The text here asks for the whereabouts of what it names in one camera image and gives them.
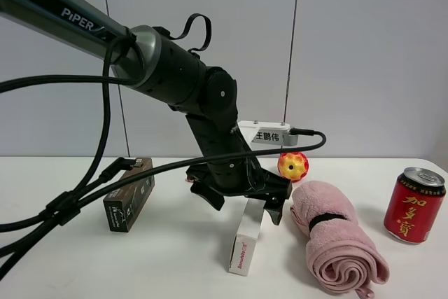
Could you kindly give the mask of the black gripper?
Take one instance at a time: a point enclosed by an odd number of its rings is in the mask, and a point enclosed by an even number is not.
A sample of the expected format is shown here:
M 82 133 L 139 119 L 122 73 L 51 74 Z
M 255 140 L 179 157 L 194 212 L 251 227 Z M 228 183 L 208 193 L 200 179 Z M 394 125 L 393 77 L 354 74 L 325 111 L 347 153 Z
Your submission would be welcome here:
M 224 197 L 259 199 L 265 202 L 263 209 L 274 225 L 281 223 L 292 191 L 290 180 L 263 169 L 255 157 L 191 165 L 186 174 L 193 182 L 190 192 L 215 210 L 221 210 Z

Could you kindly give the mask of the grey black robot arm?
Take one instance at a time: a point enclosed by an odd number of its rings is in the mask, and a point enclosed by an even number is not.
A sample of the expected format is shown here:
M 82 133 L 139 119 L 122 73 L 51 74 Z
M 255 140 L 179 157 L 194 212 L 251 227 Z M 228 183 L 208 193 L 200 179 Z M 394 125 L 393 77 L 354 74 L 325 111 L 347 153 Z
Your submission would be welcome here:
M 196 49 L 182 49 L 160 27 L 128 29 L 84 0 L 1 0 L 1 15 L 95 57 L 112 48 L 113 72 L 127 87 L 185 114 L 209 158 L 188 165 L 192 192 L 214 209 L 230 196 L 262 200 L 280 223 L 291 183 L 249 156 L 237 125 L 237 83 L 225 70 L 205 65 Z

